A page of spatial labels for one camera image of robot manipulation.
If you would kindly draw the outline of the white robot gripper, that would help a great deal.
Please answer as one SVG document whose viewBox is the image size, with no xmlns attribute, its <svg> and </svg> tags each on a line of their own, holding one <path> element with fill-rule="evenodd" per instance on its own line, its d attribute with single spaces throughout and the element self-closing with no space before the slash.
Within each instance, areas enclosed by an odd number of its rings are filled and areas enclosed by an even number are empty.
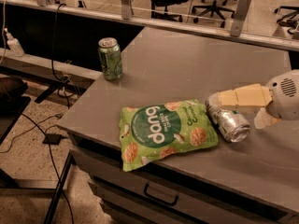
<svg viewBox="0 0 299 224">
<path fill-rule="evenodd" d="M 254 118 L 257 129 L 284 120 L 299 119 L 299 70 L 273 77 L 267 84 L 252 84 L 218 93 L 222 106 L 262 107 Z"/>
</svg>

